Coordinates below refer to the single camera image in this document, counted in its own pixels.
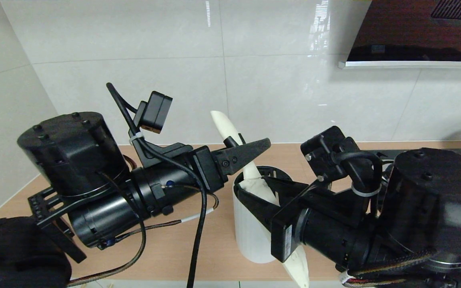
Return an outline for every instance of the tile grout line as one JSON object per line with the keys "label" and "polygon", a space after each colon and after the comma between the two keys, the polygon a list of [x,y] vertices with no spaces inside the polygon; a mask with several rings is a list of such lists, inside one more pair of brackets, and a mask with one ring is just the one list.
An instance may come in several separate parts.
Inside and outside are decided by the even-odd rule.
{"label": "tile grout line", "polygon": [[223,23],[222,23],[222,8],[221,3],[218,2],[218,12],[220,13],[220,35],[222,38],[222,55],[223,55],[223,77],[225,84],[225,101],[227,103],[227,117],[231,118],[231,110],[229,109],[229,93],[227,88],[227,67],[225,66],[225,46],[223,44]]}
{"label": "tile grout line", "polygon": [[49,62],[34,62],[31,65],[40,64],[57,64],[57,63],[70,63],[70,62],[90,62],[90,61],[116,61],[116,60],[167,60],[167,59],[201,59],[201,58],[224,58],[225,57],[271,57],[271,56],[335,56],[344,55],[341,53],[329,54],[269,54],[269,55],[233,55],[233,56],[186,56],[186,57],[139,57],[139,58],[110,58],[110,59],[88,59],[88,60],[65,60],[65,61],[49,61]]}
{"label": "tile grout line", "polygon": [[22,67],[26,67],[26,66],[31,66],[31,64],[24,64],[24,65],[22,65],[22,66],[9,68],[9,69],[7,69],[7,70],[0,71],[0,74],[1,74],[1,73],[5,73],[5,72],[8,72],[8,71],[11,71],[11,70],[14,70],[14,69],[19,69],[19,68],[22,68]]}
{"label": "tile grout line", "polygon": [[415,80],[414,87],[412,87],[412,91],[410,91],[410,96],[408,97],[407,103],[405,104],[405,107],[403,108],[403,112],[401,112],[401,116],[399,117],[399,120],[396,124],[396,128],[394,129],[394,133],[392,133],[391,141],[396,135],[397,129],[399,127],[399,123],[401,123],[401,120],[403,119],[403,115],[405,114],[405,111],[408,107],[408,104],[410,103],[410,100],[412,99],[412,95],[414,94],[415,86],[417,86],[417,82],[419,81],[419,77],[421,76],[421,73],[423,72],[423,69],[419,69],[419,74],[417,75],[417,79]]}

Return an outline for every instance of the black cylindrical motor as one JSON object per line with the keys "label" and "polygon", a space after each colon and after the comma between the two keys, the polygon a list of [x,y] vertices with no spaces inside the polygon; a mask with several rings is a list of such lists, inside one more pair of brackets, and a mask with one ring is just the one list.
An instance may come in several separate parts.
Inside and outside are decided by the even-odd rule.
{"label": "black cylindrical motor", "polygon": [[461,264],[461,155],[428,148],[398,155],[379,220],[406,250],[437,249],[430,269]]}
{"label": "black cylindrical motor", "polygon": [[[167,182],[194,184],[192,177],[171,164],[129,168],[106,126],[95,112],[51,118],[27,130],[18,139],[40,173],[57,192],[79,239],[94,247],[135,226],[139,219],[108,176],[141,212],[142,219],[172,212],[172,206],[196,190]],[[174,160],[188,164],[184,155]]]}
{"label": "black cylindrical motor", "polygon": [[[162,162],[151,168],[134,169],[121,188],[134,198],[142,212],[141,217],[148,219],[172,212],[172,206],[197,192],[192,188],[176,186],[165,189],[164,195],[155,195],[155,192],[163,193],[163,189],[157,189],[155,185],[166,186],[167,182],[194,184],[194,179],[171,164]],[[69,213],[69,219],[79,239],[88,247],[97,246],[101,239],[111,239],[123,233],[139,221],[118,193],[77,208]]]}
{"label": "black cylindrical motor", "polygon": [[31,162],[46,177],[64,203],[108,192],[129,170],[102,115],[72,113],[43,121],[18,141]]}

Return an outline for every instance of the black cable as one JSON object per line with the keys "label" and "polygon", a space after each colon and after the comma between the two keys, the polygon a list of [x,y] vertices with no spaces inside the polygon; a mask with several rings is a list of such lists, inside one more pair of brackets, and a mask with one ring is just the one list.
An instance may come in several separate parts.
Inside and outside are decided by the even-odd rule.
{"label": "black cable", "polygon": [[368,159],[373,163],[373,179],[375,180],[375,185],[372,189],[373,191],[377,188],[380,188],[382,184],[382,173],[383,173],[383,164],[382,160],[371,152],[368,151],[356,151],[356,152],[342,152],[342,153],[332,153],[332,161],[335,164],[340,164],[342,161],[351,160],[351,159]]}
{"label": "black cable", "polygon": [[79,286],[79,285],[82,285],[82,284],[85,284],[85,283],[89,283],[89,282],[92,282],[92,281],[97,281],[99,279],[103,279],[105,277],[120,273],[120,272],[128,269],[129,267],[133,266],[136,263],[136,261],[138,261],[140,259],[141,255],[143,254],[143,251],[145,250],[145,245],[146,245],[146,241],[147,241],[146,229],[145,229],[145,225],[143,224],[143,220],[139,216],[140,214],[139,214],[137,206],[133,203],[132,199],[130,197],[128,197],[128,195],[126,195],[126,192],[124,192],[124,191],[122,191],[122,189],[120,189],[120,187],[117,185],[117,183],[115,183],[113,181],[113,179],[111,179],[105,173],[101,173],[101,175],[110,182],[110,184],[113,186],[113,188],[115,188],[115,190],[117,190],[117,192],[124,199],[126,199],[126,202],[129,204],[129,206],[131,207],[131,209],[135,213],[135,216],[140,219],[140,222],[139,222],[140,228],[141,228],[141,244],[140,244],[140,248],[136,252],[136,255],[133,257],[133,259],[131,259],[126,264],[124,264],[122,266],[119,266],[117,268],[113,268],[111,270],[106,270],[104,272],[95,273],[95,274],[88,275],[88,276],[85,276],[85,277],[77,278],[75,280],[71,280],[67,284],[67,287]]}
{"label": "black cable", "polygon": [[131,170],[135,170],[138,167],[136,162],[134,162],[134,160],[131,159],[129,156],[123,155],[123,154],[122,154],[122,156],[124,156],[124,159],[126,159],[126,161],[131,165]]}
{"label": "black cable", "polygon": [[[115,100],[115,103],[120,109],[120,112],[122,113],[122,116],[126,120],[130,131],[133,133],[133,135],[138,134],[140,130],[136,127],[136,125],[133,122],[133,119],[131,118],[128,111],[126,110],[126,106],[123,103],[123,100],[120,94],[117,92],[113,84],[108,82],[106,83],[106,87],[108,88],[108,91],[110,91],[110,94],[112,95],[113,100]],[[204,228],[204,221],[205,221],[205,213],[206,213],[206,205],[207,205],[207,192],[205,190],[205,186],[203,182],[200,180],[200,177],[196,173],[194,173],[190,168],[172,160],[169,157],[166,157],[165,155],[162,155],[161,153],[156,152],[152,147],[148,145],[148,143],[142,137],[137,138],[137,141],[143,147],[143,149],[147,150],[148,153],[150,153],[157,159],[163,160],[164,162],[172,164],[176,166],[177,168],[185,171],[188,175],[194,178],[194,180],[197,182],[197,185],[200,188],[200,194],[202,195],[202,208],[200,209],[200,218],[199,218],[197,232],[195,234],[195,239],[193,243],[192,259],[190,261],[190,273],[188,275],[188,281],[186,285],[187,288],[192,288],[194,285],[195,272],[197,268],[197,258],[198,258],[198,250],[200,246],[200,238],[202,237],[202,230]]]}
{"label": "black cable", "polygon": [[358,270],[348,271],[348,275],[356,277],[356,276],[370,274],[370,273],[382,273],[382,272],[393,272],[397,270],[404,270],[408,267],[419,265],[423,262],[428,261],[436,253],[437,253],[437,250],[433,248],[429,248],[421,252],[412,253],[410,255],[406,255],[406,256],[403,256],[397,259],[381,261],[381,262],[373,262],[371,264],[366,264],[365,266],[363,266],[362,268],[359,268]]}
{"label": "black cable", "polygon": [[[170,187],[173,188],[173,187],[191,187],[191,186],[166,186],[166,187],[167,188],[170,188]],[[212,209],[213,209],[213,211],[216,210],[216,208],[218,208],[218,206],[220,204],[220,199],[218,199],[218,197],[216,195],[214,195],[213,193],[208,193],[207,195],[210,195],[211,197],[214,198],[214,204],[212,206]],[[178,220],[165,222],[165,223],[161,223],[161,224],[145,226],[145,230],[151,230],[151,229],[167,227],[167,226],[174,226],[174,225],[181,224],[181,223],[182,223],[182,220],[178,219]],[[130,237],[131,235],[140,233],[140,231],[141,231],[141,228],[135,229],[135,230],[130,231],[128,233],[121,234],[121,235],[115,237],[115,243],[117,244],[120,241],[126,239],[127,237]]]}
{"label": "black cable", "polygon": [[124,98],[122,98],[122,96],[119,95],[119,100],[122,101],[122,103],[124,104],[124,106],[129,109],[129,111],[133,112],[136,114],[136,112],[138,111],[138,109],[134,108],[131,104],[129,104]]}

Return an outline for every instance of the cable tie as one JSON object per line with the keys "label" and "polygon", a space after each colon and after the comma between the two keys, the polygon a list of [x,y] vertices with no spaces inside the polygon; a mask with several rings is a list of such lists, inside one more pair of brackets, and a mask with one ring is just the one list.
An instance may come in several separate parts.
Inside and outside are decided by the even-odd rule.
{"label": "cable tie", "polygon": [[129,144],[133,144],[133,141],[138,139],[138,138],[143,138],[143,134],[141,133],[141,131],[139,131],[138,133],[136,133],[133,137],[129,138]]}
{"label": "cable tie", "polygon": [[353,276],[348,275],[348,270],[346,270],[346,271],[339,274],[339,282],[341,284],[344,284],[344,283],[348,282],[348,280],[350,280],[350,279],[356,279],[356,278],[353,277]]}

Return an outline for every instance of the screw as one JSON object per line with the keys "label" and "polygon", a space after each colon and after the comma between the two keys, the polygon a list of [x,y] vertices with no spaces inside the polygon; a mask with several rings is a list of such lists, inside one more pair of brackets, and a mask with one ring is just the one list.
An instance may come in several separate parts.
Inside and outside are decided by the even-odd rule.
{"label": "screw", "polygon": [[423,158],[424,152],[423,151],[417,151],[414,153],[415,158]]}
{"label": "screw", "polygon": [[426,181],[430,181],[433,179],[433,175],[430,173],[430,172],[424,172],[422,175],[421,175],[421,178],[423,178],[424,180]]}

